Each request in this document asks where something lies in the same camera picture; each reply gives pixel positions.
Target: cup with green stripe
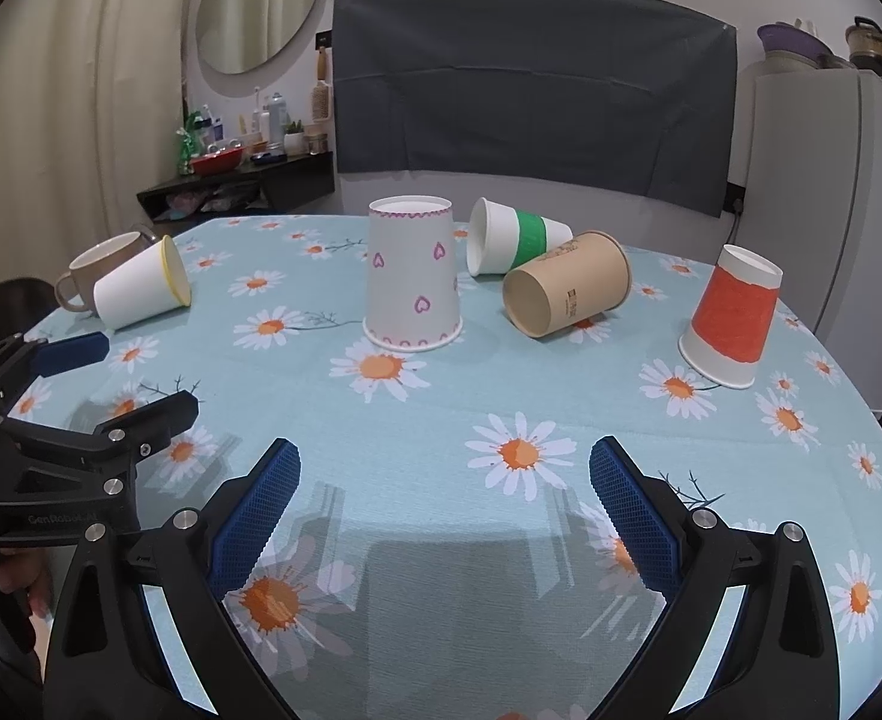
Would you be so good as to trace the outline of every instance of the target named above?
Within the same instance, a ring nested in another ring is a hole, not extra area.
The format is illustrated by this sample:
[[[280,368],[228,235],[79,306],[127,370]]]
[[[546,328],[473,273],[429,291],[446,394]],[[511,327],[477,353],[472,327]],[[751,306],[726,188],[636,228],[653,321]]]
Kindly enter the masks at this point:
[[[573,237],[567,224],[482,197],[468,227],[468,272],[506,274]]]

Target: human hand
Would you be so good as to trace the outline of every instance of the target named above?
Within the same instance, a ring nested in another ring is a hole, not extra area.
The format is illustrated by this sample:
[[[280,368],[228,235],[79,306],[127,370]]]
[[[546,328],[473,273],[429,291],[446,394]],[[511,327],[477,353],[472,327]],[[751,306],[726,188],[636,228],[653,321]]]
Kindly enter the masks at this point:
[[[51,571],[44,549],[0,550],[0,591],[12,593],[27,590],[32,613],[46,617],[51,605]]]

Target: dark gray cloth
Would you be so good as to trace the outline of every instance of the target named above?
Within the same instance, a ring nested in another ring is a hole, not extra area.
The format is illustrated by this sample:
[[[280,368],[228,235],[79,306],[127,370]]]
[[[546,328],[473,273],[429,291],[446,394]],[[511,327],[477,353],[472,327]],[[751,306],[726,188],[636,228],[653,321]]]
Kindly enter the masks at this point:
[[[334,0],[342,172],[445,170],[720,215],[735,29],[659,0]]]

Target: tablecloth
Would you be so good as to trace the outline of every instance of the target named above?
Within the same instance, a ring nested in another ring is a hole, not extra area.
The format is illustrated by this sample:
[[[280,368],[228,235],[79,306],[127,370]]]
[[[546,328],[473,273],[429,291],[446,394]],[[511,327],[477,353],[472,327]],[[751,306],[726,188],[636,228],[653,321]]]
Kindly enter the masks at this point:
[[[14,415],[90,430],[177,389],[193,429],[140,464],[142,525],[200,507],[275,437],[300,488],[225,608],[305,720],[583,720],[663,607],[593,493],[614,435],[644,473],[729,525],[805,528],[833,609],[842,717],[882,676],[882,432],[782,304],[748,391],[711,385],[677,338],[711,266],[629,251],[629,300],[543,341],[500,279],[472,279],[465,329],[422,355],[361,332],[367,220],[212,220],[177,239],[189,311],[114,334],[102,364],[38,380]],[[101,329],[58,311],[35,335]],[[703,695],[734,622],[729,590],[678,706]],[[148,600],[179,685],[209,706],[158,589]]]

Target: mirror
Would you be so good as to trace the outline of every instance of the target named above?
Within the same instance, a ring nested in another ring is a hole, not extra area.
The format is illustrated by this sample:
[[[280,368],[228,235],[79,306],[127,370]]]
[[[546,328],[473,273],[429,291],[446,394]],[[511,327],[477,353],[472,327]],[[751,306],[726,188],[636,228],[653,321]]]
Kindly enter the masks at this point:
[[[198,53],[219,73],[247,73],[294,37],[314,0],[201,0]]]

